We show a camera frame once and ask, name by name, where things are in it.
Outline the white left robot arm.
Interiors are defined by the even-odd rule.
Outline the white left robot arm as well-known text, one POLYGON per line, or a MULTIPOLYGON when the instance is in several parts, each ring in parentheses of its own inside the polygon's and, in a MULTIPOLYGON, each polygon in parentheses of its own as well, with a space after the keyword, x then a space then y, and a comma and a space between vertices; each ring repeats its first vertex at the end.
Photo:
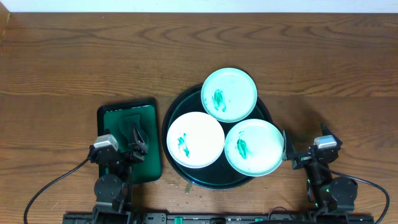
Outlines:
POLYGON ((142 162, 148 147, 139 128, 133 123, 127 142, 128 150, 118 149, 119 143, 112 134, 97 137, 90 146, 90 162, 107 168, 95 183, 96 204, 93 224, 142 224, 142 214, 134 208, 132 199, 133 164, 142 162))

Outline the green scrubbing sponge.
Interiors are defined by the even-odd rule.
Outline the green scrubbing sponge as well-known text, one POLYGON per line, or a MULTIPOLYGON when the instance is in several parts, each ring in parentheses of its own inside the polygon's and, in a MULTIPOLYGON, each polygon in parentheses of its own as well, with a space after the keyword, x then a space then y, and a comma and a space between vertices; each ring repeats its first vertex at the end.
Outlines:
POLYGON ((132 116, 125 116, 121 119, 121 121, 119 122, 119 128, 122 132, 122 134, 124 135, 124 137, 127 139, 127 148, 130 149, 130 136, 131 136, 131 128, 133 123, 137 124, 137 127, 139 129, 139 132, 143 138, 143 140, 145 141, 145 143, 147 144, 148 142, 148 136, 146 134, 146 132, 143 130, 143 128, 141 127, 141 117, 139 115, 132 115, 132 116))

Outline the black rectangular water tray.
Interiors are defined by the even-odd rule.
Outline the black rectangular water tray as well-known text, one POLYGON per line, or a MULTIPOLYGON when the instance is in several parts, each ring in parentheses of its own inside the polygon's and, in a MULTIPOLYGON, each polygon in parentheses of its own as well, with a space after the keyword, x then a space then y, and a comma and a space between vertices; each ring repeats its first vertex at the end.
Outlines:
POLYGON ((98 108, 96 115, 98 135, 112 134, 118 141, 121 152, 127 151, 127 139, 119 128, 119 122, 125 116, 139 115, 141 117, 141 127, 148 136, 149 152, 144 156, 144 162, 132 166, 132 182, 143 184, 159 179, 162 175, 162 160, 155 100, 146 99, 104 105, 98 108))

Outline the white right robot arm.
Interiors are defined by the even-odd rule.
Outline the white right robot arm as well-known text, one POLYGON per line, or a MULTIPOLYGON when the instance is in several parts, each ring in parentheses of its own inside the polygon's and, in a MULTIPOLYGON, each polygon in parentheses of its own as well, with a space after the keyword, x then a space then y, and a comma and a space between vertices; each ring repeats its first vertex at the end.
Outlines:
POLYGON ((313 197, 316 209, 309 211, 312 223, 348 223, 347 214, 354 210, 358 194, 356 181, 337 175, 333 177, 329 163, 338 158, 342 141, 321 124, 322 135, 314 139, 306 152, 297 152, 287 131, 283 131, 283 161, 291 161, 293 170, 305 169, 307 196, 313 197))

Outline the white plate with green stain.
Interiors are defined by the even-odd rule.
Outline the white plate with green stain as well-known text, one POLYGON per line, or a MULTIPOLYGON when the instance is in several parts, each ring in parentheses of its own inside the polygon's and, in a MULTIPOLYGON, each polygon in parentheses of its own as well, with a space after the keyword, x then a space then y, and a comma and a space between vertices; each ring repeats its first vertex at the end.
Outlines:
POLYGON ((191 169, 214 163, 224 149, 225 134, 220 123, 207 113, 189 112, 172 122, 166 137, 175 162, 191 169))

